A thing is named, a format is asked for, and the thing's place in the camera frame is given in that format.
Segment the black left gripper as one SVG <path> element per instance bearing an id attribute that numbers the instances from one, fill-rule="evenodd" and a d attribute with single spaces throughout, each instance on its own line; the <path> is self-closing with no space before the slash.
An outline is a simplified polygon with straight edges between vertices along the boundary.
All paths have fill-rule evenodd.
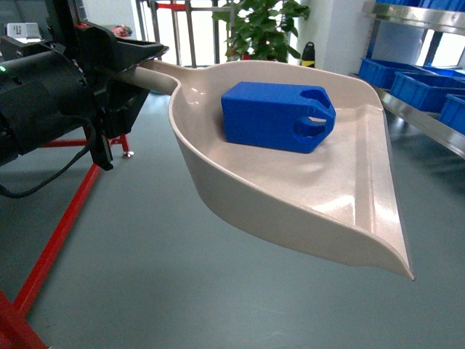
<path id="1" fill-rule="evenodd" d="M 34 55 L 1 63 L 1 164 L 84 128 L 99 167 L 112 169 L 109 141 L 130 133 L 148 89 L 105 78 L 96 68 L 113 51 L 113 71 L 161 57 L 158 42 L 115 38 L 87 23 L 55 24 Z"/>

